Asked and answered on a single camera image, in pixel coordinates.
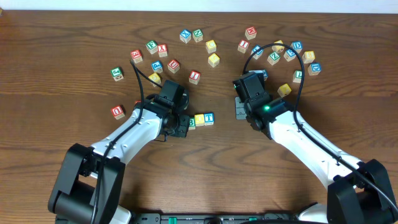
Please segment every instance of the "letter on block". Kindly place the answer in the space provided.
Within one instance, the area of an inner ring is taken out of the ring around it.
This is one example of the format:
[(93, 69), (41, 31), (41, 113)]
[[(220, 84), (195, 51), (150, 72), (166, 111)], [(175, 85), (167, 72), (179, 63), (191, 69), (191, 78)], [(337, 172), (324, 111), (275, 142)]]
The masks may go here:
[(189, 119), (189, 128), (188, 128), (188, 130), (194, 130), (195, 128), (196, 128), (195, 118), (190, 118)]
[(293, 49), (295, 51), (297, 51), (297, 53), (300, 53), (301, 50), (303, 49), (303, 45), (301, 43), (301, 41), (295, 41), (292, 43), (291, 47), (293, 47)]
[(214, 124), (214, 114), (213, 113), (205, 113), (205, 125), (213, 125)]
[(242, 53), (246, 53), (246, 50), (249, 48), (249, 42), (241, 40), (238, 45), (238, 51)]
[(152, 63), (152, 69), (154, 72), (157, 72), (157, 73), (163, 72), (163, 67), (162, 67), (162, 64), (160, 63), (160, 61), (156, 61), (156, 62)]
[(276, 52), (271, 53), (268, 56), (267, 61), (271, 64), (271, 65), (275, 65), (280, 59), (279, 54), (277, 54)]
[(134, 63), (142, 62), (142, 55), (139, 50), (135, 50), (131, 52), (131, 57)]
[[(275, 41), (275, 44), (283, 44), (281, 40)], [(284, 46), (272, 46), (272, 50), (277, 52), (278, 54), (284, 51), (285, 47)]]
[(191, 32), (184, 29), (180, 34), (180, 40), (187, 44), (191, 40)]
[(246, 36), (246, 38), (248, 40), (251, 40), (251, 39), (256, 37), (257, 30), (254, 27), (249, 27), (249, 28), (246, 29), (244, 35)]
[(264, 75), (264, 81), (266, 81), (267, 78), (268, 78), (268, 73), (267, 73), (267, 71), (265, 71), (265, 70), (250, 70), (249, 72), (261, 73), (261, 74), (263, 74), (263, 75)]
[(167, 57), (167, 47), (165, 44), (157, 46), (157, 51), (159, 52), (159, 57)]
[(303, 62), (312, 63), (315, 60), (315, 53), (313, 51), (304, 52)]
[(212, 54), (210, 55), (208, 62), (214, 68), (220, 63), (220, 58), (217, 54)]
[[(256, 45), (253, 50), (251, 50), (251, 53), (253, 54), (256, 50), (260, 49), (260, 45)], [(261, 57), (262, 53), (264, 52), (264, 49), (258, 51), (255, 55), (253, 55), (254, 59), (258, 59), (259, 57)]]
[(204, 114), (196, 114), (195, 115), (195, 124), (197, 127), (205, 125), (205, 115)]
[(111, 74), (115, 81), (120, 81), (123, 79), (123, 73), (119, 67), (112, 69)]
[(296, 71), (293, 73), (293, 82), (295, 82), (295, 83), (300, 83), (300, 82), (301, 82), (302, 76), (303, 76), (303, 72), (300, 71), (300, 70), (296, 70)]
[(206, 42), (206, 50), (207, 50), (207, 53), (209, 53), (209, 54), (216, 52), (216, 50), (217, 50), (216, 42), (214, 42), (214, 40), (209, 40), (208, 42)]
[(321, 64), (319, 63), (312, 63), (308, 67), (308, 74), (310, 75), (318, 75), (322, 71)]
[(120, 119), (122, 117), (124, 117), (124, 111), (122, 109), (121, 106), (116, 106), (114, 108), (112, 108), (112, 114), (116, 119)]
[(176, 60), (172, 60), (167, 66), (172, 73), (176, 73), (178, 70), (180, 70), (180, 64)]
[(278, 94), (280, 97), (284, 97), (284, 96), (287, 96), (291, 91), (292, 91), (292, 89), (289, 87), (289, 85), (284, 84), (279, 87)]
[(162, 80), (160, 79), (159, 75), (155, 72), (152, 75), (149, 75), (148, 77), (149, 79), (151, 79), (152, 81), (156, 82), (157, 84), (162, 84)]
[(196, 71), (192, 71), (191, 75), (189, 76), (189, 82), (197, 85), (200, 80), (200, 73)]
[(293, 50), (287, 49), (284, 54), (284, 58), (289, 62), (296, 58), (296, 54), (293, 52)]
[(157, 44), (154, 40), (149, 41), (146, 46), (150, 54), (154, 54), (157, 52)]
[(195, 42), (199, 42), (203, 40), (203, 33), (200, 29), (193, 31), (193, 39)]

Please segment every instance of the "white wall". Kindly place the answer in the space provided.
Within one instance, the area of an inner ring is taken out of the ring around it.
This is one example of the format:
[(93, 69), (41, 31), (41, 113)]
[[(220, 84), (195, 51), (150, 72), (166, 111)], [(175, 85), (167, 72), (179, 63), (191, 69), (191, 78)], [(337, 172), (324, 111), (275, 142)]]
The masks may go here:
[(3, 9), (398, 13), (398, 0), (0, 0)]

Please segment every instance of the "wood grain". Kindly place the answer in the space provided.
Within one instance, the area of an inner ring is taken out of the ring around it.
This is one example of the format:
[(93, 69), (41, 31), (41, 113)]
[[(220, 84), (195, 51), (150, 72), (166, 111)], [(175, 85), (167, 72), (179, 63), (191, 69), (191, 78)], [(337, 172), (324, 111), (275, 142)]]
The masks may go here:
[[(47, 200), (67, 149), (89, 146), (131, 113), (139, 88), (129, 65), (140, 49), (138, 67), (147, 75), (159, 60), (145, 43), (165, 43), (177, 59), (176, 74), (161, 73), (190, 90), (188, 114), (212, 111), (214, 126), (190, 131), (186, 139), (151, 142), (131, 161), (121, 205), (163, 212), (264, 212), (298, 210), (326, 202), (326, 190), (282, 146), (253, 131), (234, 114), (231, 81), (249, 52), (237, 51), (244, 29), (257, 28), (250, 49), (282, 39), (301, 40), (314, 50), (323, 71), (307, 77), (299, 106), (320, 133), (364, 161), (381, 161), (398, 195), (398, 16), (364, 14), (55, 12), (5, 11), (0, 17), (0, 223), (53, 223)], [(204, 40), (184, 44), (182, 29), (201, 29)], [(214, 39), (220, 64), (207, 62), (205, 41)], [(266, 87), (289, 83), (293, 102), (296, 60), (266, 62), (266, 49), (250, 69), (267, 69)], [(109, 71), (121, 66), (125, 79)], [(201, 72), (199, 85), (188, 82)], [(145, 94), (157, 93), (144, 81)]]

